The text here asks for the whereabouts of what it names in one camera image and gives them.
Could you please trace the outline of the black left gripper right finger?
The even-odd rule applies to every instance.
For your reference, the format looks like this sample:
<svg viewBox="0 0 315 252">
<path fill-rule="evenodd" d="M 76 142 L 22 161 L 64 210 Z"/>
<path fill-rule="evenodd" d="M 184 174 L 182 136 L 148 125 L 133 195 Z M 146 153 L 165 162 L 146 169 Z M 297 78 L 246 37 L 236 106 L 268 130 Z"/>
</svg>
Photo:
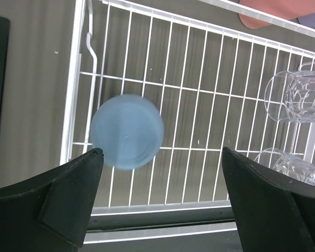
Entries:
<svg viewBox="0 0 315 252">
<path fill-rule="evenodd" d="M 243 251 L 315 251 L 315 186 L 228 147 L 222 168 Z"/>
</svg>

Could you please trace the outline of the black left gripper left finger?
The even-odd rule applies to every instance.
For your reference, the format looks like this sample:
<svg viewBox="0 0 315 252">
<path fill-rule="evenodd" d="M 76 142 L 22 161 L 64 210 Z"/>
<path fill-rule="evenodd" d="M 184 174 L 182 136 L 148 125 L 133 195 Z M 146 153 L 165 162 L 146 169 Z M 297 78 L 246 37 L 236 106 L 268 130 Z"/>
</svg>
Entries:
<svg viewBox="0 0 315 252">
<path fill-rule="evenodd" d="M 0 188 L 0 251 L 78 251 L 83 246 L 103 169 L 94 148 Z"/>
</svg>

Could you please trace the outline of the purple plastic cup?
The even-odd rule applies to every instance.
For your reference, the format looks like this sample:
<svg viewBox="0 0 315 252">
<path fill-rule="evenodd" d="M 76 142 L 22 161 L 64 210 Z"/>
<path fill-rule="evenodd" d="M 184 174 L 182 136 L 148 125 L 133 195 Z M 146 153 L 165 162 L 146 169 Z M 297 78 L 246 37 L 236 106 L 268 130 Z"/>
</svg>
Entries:
<svg viewBox="0 0 315 252">
<path fill-rule="evenodd" d="M 310 28 L 315 28 L 315 13 L 297 18 L 299 24 Z"/>
</svg>

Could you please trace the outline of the blue plastic cup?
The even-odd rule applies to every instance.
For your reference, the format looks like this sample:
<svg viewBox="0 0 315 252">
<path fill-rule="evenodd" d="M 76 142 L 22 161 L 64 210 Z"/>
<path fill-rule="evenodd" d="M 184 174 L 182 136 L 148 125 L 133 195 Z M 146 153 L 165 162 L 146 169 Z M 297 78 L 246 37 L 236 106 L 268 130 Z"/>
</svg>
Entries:
<svg viewBox="0 0 315 252">
<path fill-rule="evenodd" d="M 164 123 L 148 99 L 123 94 L 107 100 L 94 114 L 89 141 L 104 153 L 108 166 L 132 170 L 149 163 L 164 138 Z"/>
</svg>

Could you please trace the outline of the pink plastic cup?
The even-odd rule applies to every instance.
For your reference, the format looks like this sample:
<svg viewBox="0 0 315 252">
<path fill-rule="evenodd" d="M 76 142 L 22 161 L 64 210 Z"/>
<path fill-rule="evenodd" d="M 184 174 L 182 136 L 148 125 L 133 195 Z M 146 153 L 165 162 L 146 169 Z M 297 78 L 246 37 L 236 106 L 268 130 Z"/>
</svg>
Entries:
<svg viewBox="0 0 315 252">
<path fill-rule="evenodd" d="M 289 0 L 242 0 L 241 5 L 265 12 L 270 15 L 291 20 L 303 16 L 307 13 L 306 1 Z M 250 29 L 262 28 L 270 25 L 265 21 L 252 18 L 246 15 L 239 15 L 241 22 Z"/>
</svg>

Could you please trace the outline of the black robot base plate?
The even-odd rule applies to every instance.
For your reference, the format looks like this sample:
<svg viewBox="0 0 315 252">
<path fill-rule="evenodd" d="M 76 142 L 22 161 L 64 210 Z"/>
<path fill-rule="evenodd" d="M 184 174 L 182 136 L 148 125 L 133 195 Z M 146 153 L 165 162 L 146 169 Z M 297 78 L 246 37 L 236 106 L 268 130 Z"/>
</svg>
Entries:
<svg viewBox="0 0 315 252">
<path fill-rule="evenodd" d="M 212 224 L 233 221 L 231 207 L 176 210 L 170 212 L 144 212 L 92 216 L 89 232 L 113 232 L 158 227 L 176 227 L 192 224 Z"/>
</svg>

